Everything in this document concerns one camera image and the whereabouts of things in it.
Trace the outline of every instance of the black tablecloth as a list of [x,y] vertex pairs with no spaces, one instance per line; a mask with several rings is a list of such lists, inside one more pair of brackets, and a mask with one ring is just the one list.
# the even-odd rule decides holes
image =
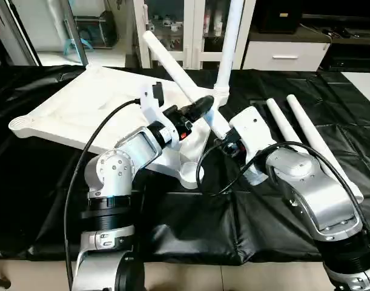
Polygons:
[[[0,69],[0,258],[64,259],[63,205],[80,151],[34,137],[19,139],[7,124],[83,71],[77,66]],[[170,79],[163,69],[131,72]],[[207,70],[188,73],[197,85],[209,88],[217,76]],[[360,187],[370,221],[370,102],[343,75],[233,71],[230,86],[229,101],[220,109],[223,116],[229,120],[254,105],[276,141],[283,138],[266,107],[271,97],[305,140],[286,103],[286,96],[295,94]],[[213,139],[211,135],[208,146]],[[236,165],[219,152],[205,160],[204,168],[208,190],[219,189],[237,173]],[[268,181],[250,188],[241,180],[234,193],[208,197],[182,188],[174,178],[143,170],[134,189],[138,248],[146,261],[237,265],[320,260],[308,232]],[[86,202],[86,191],[81,175],[71,203],[74,254],[81,232],[78,210]]]

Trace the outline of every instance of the drawer handle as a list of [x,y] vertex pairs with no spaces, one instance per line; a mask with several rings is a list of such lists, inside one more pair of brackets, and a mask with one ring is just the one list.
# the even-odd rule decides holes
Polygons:
[[298,56],[272,56],[272,59],[298,59]]

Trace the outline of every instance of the wire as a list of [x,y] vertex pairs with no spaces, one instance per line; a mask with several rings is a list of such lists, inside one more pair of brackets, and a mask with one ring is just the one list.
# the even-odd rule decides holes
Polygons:
[[303,25],[302,23],[300,24],[300,26],[302,26],[303,28],[305,28],[305,29],[307,29],[307,30],[309,30],[311,32],[318,33],[319,35],[325,35],[325,36],[327,36],[330,39],[330,45],[332,45],[332,37],[329,36],[329,35],[327,35],[326,33],[319,32],[318,30],[315,30],[313,28],[307,27],[307,26]]
[[68,206],[69,206],[69,200],[70,200],[70,195],[71,195],[71,190],[73,188],[74,182],[77,178],[78,171],[81,168],[81,165],[84,161],[85,155],[88,153],[88,149],[92,145],[94,139],[97,137],[99,132],[102,130],[104,125],[114,116],[117,112],[122,110],[124,107],[130,105],[130,104],[140,104],[140,99],[134,99],[127,101],[126,103],[123,103],[120,105],[118,108],[114,109],[99,125],[99,127],[94,131],[90,139],[88,140],[87,144],[85,145],[84,149],[82,150],[81,156],[76,164],[76,168],[74,169],[73,176],[71,177],[70,180],[70,185],[68,189],[68,193],[66,195],[66,200],[65,200],[65,208],[64,208],[64,247],[65,247],[65,254],[66,254],[66,271],[67,271],[67,276],[68,276],[68,285],[69,285],[69,290],[71,290],[72,285],[73,285],[73,271],[71,267],[71,259],[70,259],[70,249],[69,249],[69,242],[68,242],[68,236],[67,236],[67,215],[68,215]]
[[[198,168],[200,168],[200,165],[201,165],[202,161],[206,158],[206,156],[209,155],[212,150],[216,149],[218,146],[221,146],[222,144],[223,143],[221,143],[219,145],[215,145],[214,147],[210,148],[208,151],[205,152],[205,154],[201,157],[201,159],[199,161],[199,164],[197,165],[197,170],[198,170]],[[291,149],[290,146],[298,146],[298,147],[302,147],[302,148],[306,149],[309,152],[310,155],[320,159],[330,169],[330,171],[334,174],[334,176],[337,178],[339,183],[342,185],[342,187],[344,188],[344,190],[348,194],[350,200],[353,203],[354,208],[356,209],[358,215],[360,216],[361,222],[363,223],[366,232],[370,233],[370,226],[369,226],[369,224],[368,224],[368,222],[367,222],[367,220],[366,220],[366,218],[365,218],[365,216],[364,216],[364,214],[361,210],[360,205],[357,202],[357,199],[355,198],[352,190],[350,189],[348,183],[346,183],[345,179],[343,179],[343,177],[341,176],[341,174],[339,174],[337,169],[321,153],[319,153],[318,151],[314,150],[313,148],[311,148],[311,147],[309,147],[305,144],[302,144],[300,142],[295,142],[295,141],[278,142],[276,144],[272,144],[272,145],[266,147],[263,150],[260,150],[259,152],[257,152],[257,154],[248,163],[245,164],[245,166],[241,169],[241,171],[237,174],[237,176],[228,185],[226,185],[222,190],[220,190],[218,192],[218,194],[223,194],[227,190],[232,188],[232,186],[241,178],[241,176],[249,169],[249,167],[251,167],[256,162],[256,160],[259,159],[261,156],[264,156],[264,154],[270,154],[271,152],[277,150],[279,147],[283,147],[283,148],[286,148],[286,149]],[[202,191],[202,188],[200,188],[199,171],[196,171],[196,181],[197,181],[197,185],[199,187],[200,192],[202,194],[204,194],[204,192]]]
[[210,147],[210,149],[208,149],[200,158],[200,160],[198,161],[198,164],[197,164],[197,169],[196,169],[196,182],[197,182],[197,187],[198,187],[198,190],[199,192],[201,192],[201,194],[204,194],[205,195],[205,192],[202,190],[202,184],[201,184],[201,180],[200,180],[200,170],[201,170],[201,165],[202,165],[202,162],[203,160],[213,151],[215,150],[216,148],[220,147],[220,146],[223,146],[224,144],[227,144],[229,142],[229,140],[225,140],[225,141],[222,141],[218,144],[215,144],[214,146]]

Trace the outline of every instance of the white pipe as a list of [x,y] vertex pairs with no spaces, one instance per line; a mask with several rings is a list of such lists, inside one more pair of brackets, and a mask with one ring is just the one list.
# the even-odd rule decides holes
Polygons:
[[[306,112],[296,99],[294,95],[287,96],[288,104],[291,106],[292,111],[295,114],[296,119],[299,122],[300,127],[302,128],[310,146],[320,152],[334,167],[335,169],[341,174],[342,178],[345,179],[346,183],[348,183],[350,189],[352,190],[354,196],[356,197],[358,203],[361,203],[364,199],[360,189],[355,185],[352,181],[349,180],[346,173],[341,168],[341,165],[338,163],[335,156],[332,154],[331,150],[329,149],[328,145],[325,143],[321,135],[319,134],[318,130],[311,122],[310,118],[307,116]],[[321,162],[322,170],[330,177],[335,179],[337,182],[337,178],[333,175],[330,169],[325,166]]]
[[[267,100],[267,106],[271,111],[272,116],[274,117],[276,124],[286,141],[296,141],[301,142],[299,136],[296,134],[295,130],[292,128],[291,124],[288,122],[287,118],[284,116],[283,112],[272,98]],[[297,147],[292,145],[296,151],[300,153],[308,153],[303,147]]]
[[[175,83],[184,92],[190,102],[194,102],[200,96],[200,90],[196,83],[186,74],[183,68],[170,55],[167,49],[160,43],[160,41],[150,31],[143,34],[143,38],[150,50],[155,53],[159,62],[164,66],[166,71],[172,77]],[[204,115],[206,123],[210,126],[214,134],[219,139],[224,139],[226,134],[231,130],[228,121],[218,111],[219,103],[214,100],[213,107],[207,114]]]
[[217,82],[214,85],[214,97],[226,103],[229,96],[229,79],[231,77],[234,53],[236,51],[237,37],[240,30],[241,15],[244,0],[231,0],[228,22],[225,29],[225,39],[222,46],[222,59],[220,61]]

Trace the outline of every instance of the tiled floor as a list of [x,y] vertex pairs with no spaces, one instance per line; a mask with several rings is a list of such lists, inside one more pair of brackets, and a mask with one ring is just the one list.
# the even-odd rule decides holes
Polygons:
[[[125,67],[125,45],[120,40],[113,48],[85,51],[89,64],[107,67]],[[67,56],[61,52],[38,52],[42,65],[81,65],[78,54],[70,50]]]
[[[332,291],[321,263],[240,267],[146,263],[148,291]],[[10,291],[67,291],[64,262],[0,261]]]

